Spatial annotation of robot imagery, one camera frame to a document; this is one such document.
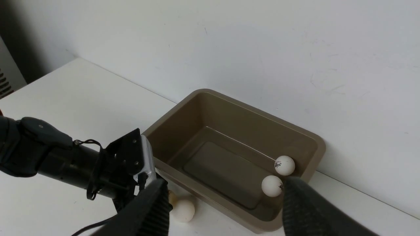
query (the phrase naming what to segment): black cable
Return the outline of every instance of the black cable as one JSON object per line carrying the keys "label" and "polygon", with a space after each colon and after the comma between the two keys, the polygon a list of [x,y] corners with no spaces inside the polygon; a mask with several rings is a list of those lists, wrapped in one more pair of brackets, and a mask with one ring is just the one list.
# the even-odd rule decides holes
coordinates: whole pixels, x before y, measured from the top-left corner
{"label": "black cable", "polygon": [[82,228],[82,229],[78,230],[77,232],[75,232],[75,233],[74,233],[74,234],[72,234],[71,236],[78,236],[78,235],[80,235],[81,233],[83,233],[83,232],[85,232],[85,231],[88,231],[89,229],[93,229],[93,228],[96,228],[96,227],[102,226],[102,225],[104,225],[104,224],[108,223],[109,221],[111,221],[113,217],[114,217],[114,216],[111,216],[111,217],[109,217],[109,218],[108,218],[108,219],[106,219],[106,220],[103,220],[103,221],[100,221],[100,222],[98,222],[98,223],[95,223],[95,224],[91,224],[91,225],[89,225],[89,226],[86,226],[86,227],[84,227],[84,228]]}

